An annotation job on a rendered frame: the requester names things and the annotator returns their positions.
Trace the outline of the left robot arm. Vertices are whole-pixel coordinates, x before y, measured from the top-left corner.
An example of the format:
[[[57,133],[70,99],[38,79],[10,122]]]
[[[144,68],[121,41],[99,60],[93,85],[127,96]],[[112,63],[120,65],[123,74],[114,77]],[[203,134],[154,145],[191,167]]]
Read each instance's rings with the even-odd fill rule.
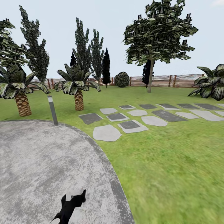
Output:
[[[85,201],[86,189],[72,189],[66,191],[66,195],[61,199],[62,210],[57,213],[50,224],[68,224],[74,208],[81,207]]]

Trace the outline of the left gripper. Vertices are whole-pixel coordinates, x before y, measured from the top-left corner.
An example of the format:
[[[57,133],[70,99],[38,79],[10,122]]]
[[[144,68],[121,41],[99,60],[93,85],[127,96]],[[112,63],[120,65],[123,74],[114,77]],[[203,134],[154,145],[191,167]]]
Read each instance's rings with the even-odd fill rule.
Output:
[[[66,201],[66,197],[64,196],[61,199],[62,208],[69,208],[72,214],[74,208],[82,206],[82,202],[85,201],[85,195],[86,195],[86,189],[81,195],[74,195],[74,197],[70,201]]]

